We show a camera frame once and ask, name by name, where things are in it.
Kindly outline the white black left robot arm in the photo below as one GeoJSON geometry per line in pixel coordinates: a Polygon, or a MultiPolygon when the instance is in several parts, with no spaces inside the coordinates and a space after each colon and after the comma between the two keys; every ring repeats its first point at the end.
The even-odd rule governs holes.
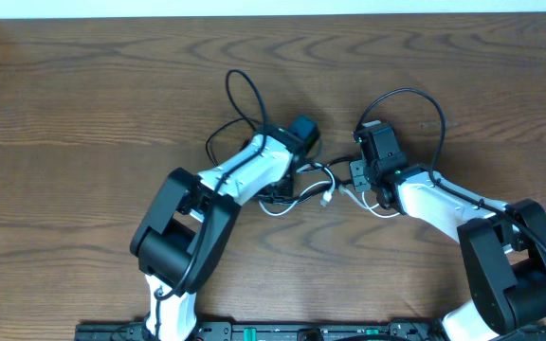
{"type": "Polygon", "coordinates": [[[318,139],[316,128],[261,128],[221,165],[167,176],[130,242],[150,289],[145,325],[152,339],[188,338],[196,293],[221,259],[243,204],[294,171],[318,139]]]}

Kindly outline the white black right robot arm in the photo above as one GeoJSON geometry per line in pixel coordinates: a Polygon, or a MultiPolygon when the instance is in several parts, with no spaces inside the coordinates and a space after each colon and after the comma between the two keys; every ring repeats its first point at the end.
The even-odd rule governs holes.
{"type": "Polygon", "coordinates": [[[378,205],[422,220],[461,248],[471,298],[447,314],[450,340],[495,340],[543,334],[546,326],[546,212],[530,199],[489,200],[396,157],[351,162],[359,193],[378,205]]]}

